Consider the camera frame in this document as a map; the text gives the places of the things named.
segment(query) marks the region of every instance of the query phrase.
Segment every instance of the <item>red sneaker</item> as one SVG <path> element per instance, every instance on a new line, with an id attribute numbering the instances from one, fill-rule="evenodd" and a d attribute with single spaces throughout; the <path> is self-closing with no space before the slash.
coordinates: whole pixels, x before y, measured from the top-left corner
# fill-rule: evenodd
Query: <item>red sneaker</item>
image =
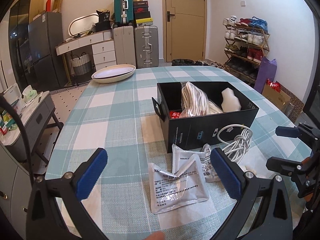
<path id="1" fill-rule="evenodd" d="M 255 49 L 249 48 L 247 59 L 253 60 L 254 59 L 254 55 L 255 55 Z"/>
<path id="2" fill-rule="evenodd" d="M 251 22 L 252 22 L 251 19 L 248 19 L 248 18 L 243 19 L 243 18 L 241 18 L 239 22 L 236 22 L 236 25 L 237 26 L 246 26 L 246 27 L 248 27 L 249 26 L 248 24 L 251 23 Z"/>
<path id="3" fill-rule="evenodd" d="M 255 50 L 255 54 L 254 54 L 253 61 L 260 64 L 263 58 L 263 52 L 260 49 L 254 49 L 254 50 Z"/>

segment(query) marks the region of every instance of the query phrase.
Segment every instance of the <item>silver suitcase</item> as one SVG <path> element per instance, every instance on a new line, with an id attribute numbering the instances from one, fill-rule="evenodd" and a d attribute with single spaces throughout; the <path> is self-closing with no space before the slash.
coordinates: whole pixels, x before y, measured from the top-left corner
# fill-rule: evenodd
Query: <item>silver suitcase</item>
<path id="1" fill-rule="evenodd" d="M 159 66 L 157 26 L 140 26 L 134 29 L 137 68 Z"/>
<path id="2" fill-rule="evenodd" d="M 117 64 L 130 64 L 136 66 L 133 26 L 114 28 L 113 39 Z"/>

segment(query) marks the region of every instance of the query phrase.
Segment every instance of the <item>teal suitcase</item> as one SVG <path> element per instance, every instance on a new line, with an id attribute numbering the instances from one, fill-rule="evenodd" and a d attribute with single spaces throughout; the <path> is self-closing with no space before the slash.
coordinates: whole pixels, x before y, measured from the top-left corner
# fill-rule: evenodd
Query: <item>teal suitcase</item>
<path id="1" fill-rule="evenodd" d="M 133 0 L 115 0 L 115 26 L 132 26 L 133 19 Z"/>

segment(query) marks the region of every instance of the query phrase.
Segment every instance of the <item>finger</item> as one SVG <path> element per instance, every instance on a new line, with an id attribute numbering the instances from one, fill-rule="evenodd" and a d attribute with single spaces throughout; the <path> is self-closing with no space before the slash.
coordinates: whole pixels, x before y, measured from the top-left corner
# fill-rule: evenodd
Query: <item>finger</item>
<path id="1" fill-rule="evenodd" d="M 165 240 L 165 235 L 163 232 L 157 231 L 148 236 L 145 240 Z"/>

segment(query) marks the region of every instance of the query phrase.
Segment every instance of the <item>purple bag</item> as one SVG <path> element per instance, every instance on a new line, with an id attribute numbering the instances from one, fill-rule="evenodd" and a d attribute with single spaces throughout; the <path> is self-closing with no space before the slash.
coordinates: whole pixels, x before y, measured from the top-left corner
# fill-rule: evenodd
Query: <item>purple bag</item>
<path id="1" fill-rule="evenodd" d="M 273 79 L 275 78 L 275 75 L 276 75 L 276 71 L 277 71 L 276 59 L 270 61 L 266 57 L 263 57 L 259 67 L 259 72 L 258 72 L 256 83 L 254 85 L 254 89 L 261 94 L 267 79 L 273 82 Z"/>

